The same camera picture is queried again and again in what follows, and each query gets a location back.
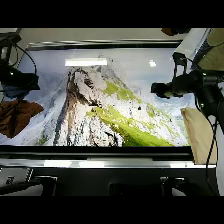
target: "television screen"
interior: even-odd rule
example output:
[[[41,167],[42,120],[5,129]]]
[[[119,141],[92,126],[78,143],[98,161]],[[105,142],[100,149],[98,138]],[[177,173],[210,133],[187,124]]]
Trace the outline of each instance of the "television screen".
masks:
[[[1,135],[0,144],[189,145],[180,109],[194,107],[193,95],[162,99],[150,93],[153,82],[172,80],[174,50],[28,51],[37,66],[40,90],[31,91],[25,100],[40,104],[44,111],[13,139]],[[24,55],[18,69],[33,72],[34,66]]]

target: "screen bezel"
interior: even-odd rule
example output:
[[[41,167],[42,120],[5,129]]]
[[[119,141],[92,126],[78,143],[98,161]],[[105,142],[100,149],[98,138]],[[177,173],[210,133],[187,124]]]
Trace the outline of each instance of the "screen bezel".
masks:
[[[26,51],[112,48],[177,48],[181,40],[87,40],[31,43]],[[190,146],[182,147],[82,147],[82,146],[1,146],[1,157],[72,159],[91,157],[149,157],[153,160],[193,159]]]

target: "mountain image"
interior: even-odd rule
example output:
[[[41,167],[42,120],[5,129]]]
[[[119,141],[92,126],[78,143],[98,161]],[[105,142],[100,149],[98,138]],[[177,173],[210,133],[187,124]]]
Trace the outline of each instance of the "mountain image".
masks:
[[[145,101],[114,64],[72,67],[58,89],[39,102],[44,111],[20,135],[21,145],[188,145],[183,120],[150,97]]]

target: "black frame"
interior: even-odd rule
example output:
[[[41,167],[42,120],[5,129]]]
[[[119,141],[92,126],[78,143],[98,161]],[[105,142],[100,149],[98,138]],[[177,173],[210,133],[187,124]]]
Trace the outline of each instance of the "black frame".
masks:
[[[29,44],[27,51],[110,48],[177,48],[181,40],[62,41]],[[144,157],[153,160],[189,161],[190,146],[184,147],[82,147],[82,146],[1,146],[7,159],[86,159],[88,157]]]

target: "metal frame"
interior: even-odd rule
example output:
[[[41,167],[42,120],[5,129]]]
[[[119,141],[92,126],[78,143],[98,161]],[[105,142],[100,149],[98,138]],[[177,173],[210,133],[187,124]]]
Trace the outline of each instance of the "metal frame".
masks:
[[[30,43],[27,51],[111,48],[176,48],[181,40],[85,40]],[[89,157],[152,158],[191,161],[191,147],[16,147],[1,146],[6,159],[87,159]]]

